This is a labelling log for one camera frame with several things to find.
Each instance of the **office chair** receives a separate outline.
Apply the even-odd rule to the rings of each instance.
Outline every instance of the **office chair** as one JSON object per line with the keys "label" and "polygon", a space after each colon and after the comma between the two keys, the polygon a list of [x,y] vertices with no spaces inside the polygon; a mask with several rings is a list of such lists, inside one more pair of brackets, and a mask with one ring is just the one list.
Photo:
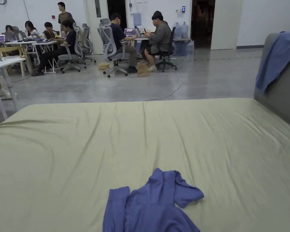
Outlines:
{"label": "office chair", "polygon": [[12,26],[12,28],[13,28],[13,32],[19,31],[19,28],[17,26]]}
{"label": "office chair", "polygon": [[116,71],[123,72],[125,76],[128,76],[126,70],[118,66],[118,61],[122,61],[124,58],[129,57],[129,54],[125,54],[125,46],[123,46],[122,53],[117,53],[116,44],[113,38],[113,31],[110,27],[111,21],[108,18],[100,20],[98,32],[103,42],[103,57],[104,60],[114,62],[114,67],[110,69],[107,77],[111,77],[110,74]]}
{"label": "office chair", "polygon": [[75,54],[71,54],[70,49],[69,49],[69,47],[70,47],[69,44],[68,45],[64,45],[64,44],[60,45],[61,47],[65,47],[67,49],[67,52],[68,52],[68,54],[58,56],[59,61],[67,61],[68,62],[67,64],[65,64],[64,68],[60,69],[62,73],[65,73],[65,71],[67,69],[70,69],[70,68],[75,68],[78,70],[78,72],[81,71],[80,68],[77,65],[75,65],[76,61],[83,59],[82,48],[79,44],[79,38],[78,38],[79,30],[75,29],[75,31],[76,31],[76,39],[75,39],[75,47],[74,47]]}
{"label": "office chair", "polygon": [[160,56],[160,60],[163,58],[163,61],[156,64],[156,67],[159,68],[160,65],[163,65],[163,68],[162,68],[163,73],[165,72],[166,65],[170,65],[171,67],[175,67],[175,70],[177,70],[177,66],[170,62],[170,55],[172,55],[173,51],[174,51],[174,48],[173,48],[174,31],[175,31],[175,27],[173,27],[173,30],[171,32],[171,39],[169,42],[169,51],[168,52],[158,51],[158,53],[157,53],[157,55]]}
{"label": "office chair", "polygon": [[89,34],[90,34],[90,27],[87,24],[82,25],[83,28],[83,44],[84,47],[82,48],[83,55],[84,55],[84,62],[85,60],[90,60],[96,63],[96,60],[91,57],[93,53],[93,44],[89,39]]}

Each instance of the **dark hair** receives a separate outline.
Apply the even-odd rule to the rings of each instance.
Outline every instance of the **dark hair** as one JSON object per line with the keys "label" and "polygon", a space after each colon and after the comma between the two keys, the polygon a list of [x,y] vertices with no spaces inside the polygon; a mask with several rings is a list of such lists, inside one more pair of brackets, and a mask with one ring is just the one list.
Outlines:
{"label": "dark hair", "polygon": [[121,16],[120,16],[120,14],[118,14],[118,13],[114,13],[114,14],[112,14],[111,17],[110,17],[110,20],[113,21],[113,20],[115,20],[116,18],[118,18],[118,19],[121,20]]}
{"label": "dark hair", "polygon": [[152,16],[152,20],[155,20],[155,19],[159,19],[159,20],[161,20],[161,21],[163,21],[163,16],[162,16],[162,14],[161,14],[161,12],[160,11],[156,11],[155,13],[154,13],[154,15]]}
{"label": "dark hair", "polygon": [[26,27],[26,25],[28,25],[28,27],[30,27],[31,30],[36,29],[36,28],[33,26],[33,23],[32,23],[31,21],[26,21],[26,23],[25,23],[25,27]]}
{"label": "dark hair", "polygon": [[66,5],[65,5],[65,3],[64,2],[58,2],[58,4],[57,5],[61,5],[64,9],[66,9]]}
{"label": "dark hair", "polygon": [[72,20],[65,20],[65,21],[63,21],[63,25],[65,27],[69,27],[70,29],[73,29],[73,21]]}
{"label": "dark hair", "polygon": [[46,22],[46,23],[44,23],[44,27],[53,27],[53,25],[50,22]]}
{"label": "dark hair", "polygon": [[10,30],[13,30],[13,27],[11,25],[6,25],[5,26],[5,31],[7,31],[10,28]]}

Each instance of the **white sneaker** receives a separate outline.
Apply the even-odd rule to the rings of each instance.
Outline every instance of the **white sneaker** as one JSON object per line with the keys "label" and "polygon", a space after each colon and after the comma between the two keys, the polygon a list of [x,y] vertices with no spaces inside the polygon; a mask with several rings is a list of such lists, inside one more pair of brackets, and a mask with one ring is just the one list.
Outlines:
{"label": "white sneaker", "polygon": [[1,100],[10,100],[10,99],[12,99],[10,92],[6,91],[4,89],[0,89],[0,97],[1,97]]}
{"label": "white sneaker", "polygon": [[147,72],[154,72],[154,71],[157,71],[156,65],[153,65],[153,66],[147,68]]}

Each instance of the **gray jacket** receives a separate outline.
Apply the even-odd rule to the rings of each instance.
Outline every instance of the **gray jacket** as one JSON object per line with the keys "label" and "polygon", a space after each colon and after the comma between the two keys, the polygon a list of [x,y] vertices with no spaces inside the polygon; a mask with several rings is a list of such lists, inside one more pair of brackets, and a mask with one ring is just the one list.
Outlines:
{"label": "gray jacket", "polygon": [[156,27],[155,34],[149,36],[149,44],[151,45],[151,53],[155,54],[158,51],[168,52],[171,39],[171,29],[167,22]]}

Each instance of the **blue cloth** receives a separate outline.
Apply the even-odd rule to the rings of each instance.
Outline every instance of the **blue cloth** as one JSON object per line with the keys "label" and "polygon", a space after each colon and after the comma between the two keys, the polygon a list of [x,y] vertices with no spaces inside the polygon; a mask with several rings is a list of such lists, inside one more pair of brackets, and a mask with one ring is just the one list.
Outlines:
{"label": "blue cloth", "polygon": [[265,92],[266,88],[290,63],[290,32],[279,34],[262,61],[256,79],[256,87]]}
{"label": "blue cloth", "polygon": [[200,231],[175,203],[185,208],[204,197],[178,171],[157,168],[147,183],[130,194],[129,187],[110,189],[103,232]]}

